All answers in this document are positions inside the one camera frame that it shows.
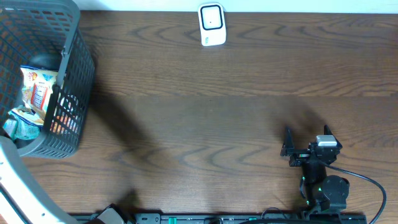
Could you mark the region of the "yellow snack chip bag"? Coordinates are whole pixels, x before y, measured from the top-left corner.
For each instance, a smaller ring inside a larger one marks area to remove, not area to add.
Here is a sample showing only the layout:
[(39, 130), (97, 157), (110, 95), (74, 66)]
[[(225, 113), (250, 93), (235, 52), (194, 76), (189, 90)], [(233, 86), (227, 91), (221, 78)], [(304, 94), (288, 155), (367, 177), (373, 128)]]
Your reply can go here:
[(21, 65), (21, 72), (24, 76), (22, 100), (44, 119), (58, 72), (27, 65)]

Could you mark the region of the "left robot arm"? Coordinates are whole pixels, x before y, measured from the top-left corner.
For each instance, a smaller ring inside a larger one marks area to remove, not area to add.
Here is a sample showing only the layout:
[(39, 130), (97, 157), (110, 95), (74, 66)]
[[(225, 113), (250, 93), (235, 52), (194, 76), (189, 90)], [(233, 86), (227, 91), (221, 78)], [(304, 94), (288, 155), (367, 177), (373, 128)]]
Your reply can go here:
[(99, 214), (72, 216), (62, 210), (24, 165), (16, 145), (1, 137), (1, 216), (6, 223), (132, 223), (113, 205)]

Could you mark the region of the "mint green wipes pack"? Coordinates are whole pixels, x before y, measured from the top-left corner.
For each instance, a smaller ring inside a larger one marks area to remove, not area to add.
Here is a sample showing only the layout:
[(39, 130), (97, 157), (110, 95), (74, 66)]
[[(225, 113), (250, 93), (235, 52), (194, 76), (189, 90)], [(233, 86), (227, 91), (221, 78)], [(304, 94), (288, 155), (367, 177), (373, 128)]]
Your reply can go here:
[(41, 127), (44, 125), (44, 120), (36, 112), (25, 106), (13, 108), (9, 111), (9, 114), (32, 126)]

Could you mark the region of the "teal tissue pack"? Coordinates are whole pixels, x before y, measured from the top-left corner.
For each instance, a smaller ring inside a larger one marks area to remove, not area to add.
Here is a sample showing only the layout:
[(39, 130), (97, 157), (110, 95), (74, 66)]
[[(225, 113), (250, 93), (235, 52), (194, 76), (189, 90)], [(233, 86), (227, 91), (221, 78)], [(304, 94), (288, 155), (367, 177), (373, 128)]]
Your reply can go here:
[(12, 140), (31, 140), (40, 134), (39, 127), (22, 120), (7, 119), (2, 128)]

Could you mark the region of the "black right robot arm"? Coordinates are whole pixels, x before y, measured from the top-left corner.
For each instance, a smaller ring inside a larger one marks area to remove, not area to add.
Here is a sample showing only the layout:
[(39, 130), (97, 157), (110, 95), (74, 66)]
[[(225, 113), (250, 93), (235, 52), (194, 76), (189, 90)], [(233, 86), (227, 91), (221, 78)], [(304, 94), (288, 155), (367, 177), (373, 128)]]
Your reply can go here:
[(286, 128), (280, 155), (289, 158), (289, 166), (302, 168), (300, 193), (313, 212), (340, 212), (347, 206), (349, 181), (328, 175), (326, 167), (336, 161), (342, 145), (328, 126), (323, 131), (306, 149), (297, 149), (290, 129)]

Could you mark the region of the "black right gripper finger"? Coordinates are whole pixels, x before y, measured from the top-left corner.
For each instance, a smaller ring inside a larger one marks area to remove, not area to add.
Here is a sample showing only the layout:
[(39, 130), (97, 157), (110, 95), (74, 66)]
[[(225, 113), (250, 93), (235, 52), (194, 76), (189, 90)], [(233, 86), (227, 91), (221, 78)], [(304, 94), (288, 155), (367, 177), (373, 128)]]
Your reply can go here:
[(290, 156), (295, 150), (292, 134), (288, 127), (285, 128), (284, 141), (281, 149), (281, 156)]
[[(324, 125), (323, 130), (324, 130), (324, 135), (333, 135), (333, 136), (334, 136), (334, 134), (332, 133), (332, 131), (331, 131), (331, 129), (328, 127), (328, 125)], [(337, 140), (337, 146), (335, 146), (335, 147), (342, 148), (343, 146), (341, 145), (341, 143), (339, 142), (339, 140)]]

